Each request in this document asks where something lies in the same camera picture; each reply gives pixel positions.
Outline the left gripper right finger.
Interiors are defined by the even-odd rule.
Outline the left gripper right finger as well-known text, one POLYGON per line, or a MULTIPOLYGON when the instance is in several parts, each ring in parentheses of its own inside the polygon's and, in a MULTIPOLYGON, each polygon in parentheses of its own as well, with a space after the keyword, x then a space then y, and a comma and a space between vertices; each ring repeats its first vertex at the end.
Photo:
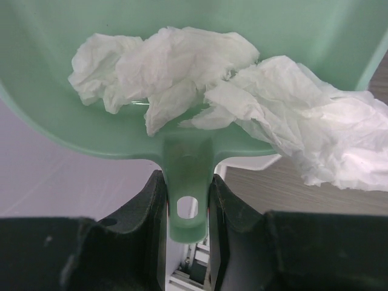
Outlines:
POLYGON ((213 290, 386 290, 387 217, 258 213, 219 177, 209 189, 213 290))

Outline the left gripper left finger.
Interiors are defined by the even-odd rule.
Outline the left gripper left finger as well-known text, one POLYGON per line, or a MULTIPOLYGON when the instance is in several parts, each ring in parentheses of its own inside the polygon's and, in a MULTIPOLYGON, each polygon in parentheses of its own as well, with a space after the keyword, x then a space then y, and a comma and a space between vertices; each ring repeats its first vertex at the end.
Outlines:
POLYGON ((167 188, 161 171, 105 218, 1 219, 2 290, 164 290, 167 188))

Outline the paper scrap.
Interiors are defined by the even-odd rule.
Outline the paper scrap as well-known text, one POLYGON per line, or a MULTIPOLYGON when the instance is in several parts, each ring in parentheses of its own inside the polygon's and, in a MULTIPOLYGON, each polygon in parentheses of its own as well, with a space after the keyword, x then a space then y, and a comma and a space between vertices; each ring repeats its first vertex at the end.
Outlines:
POLYGON ((77 50, 68 80, 84 105, 104 103, 111 114, 146 99, 153 136, 202 98, 208 85, 254 64, 259 51, 235 32, 167 27, 148 39, 95 33, 77 50))
POLYGON ((367 90, 342 91, 276 56, 207 88, 209 108, 183 127, 239 125, 292 160, 307 185, 387 190, 387 106, 367 90))

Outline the green dustpan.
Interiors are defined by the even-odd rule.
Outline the green dustpan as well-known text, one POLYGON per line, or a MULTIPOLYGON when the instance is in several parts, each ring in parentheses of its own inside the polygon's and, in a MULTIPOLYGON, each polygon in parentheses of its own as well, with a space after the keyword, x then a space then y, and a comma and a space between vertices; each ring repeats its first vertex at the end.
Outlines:
POLYGON ((215 166, 274 154, 235 124, 168 123, 146 134, 146 106, 113 115, 85 106, 68 82, 76 49, 93 33, 148 38, 163 27, 237 32, 263 58, 286 55, 342 90, 362 90, 387 51, 386 1, 2 1, 1 98, 28 125, 73 150, 148 159, 163 170, 170 236, 202 239, 215 166))

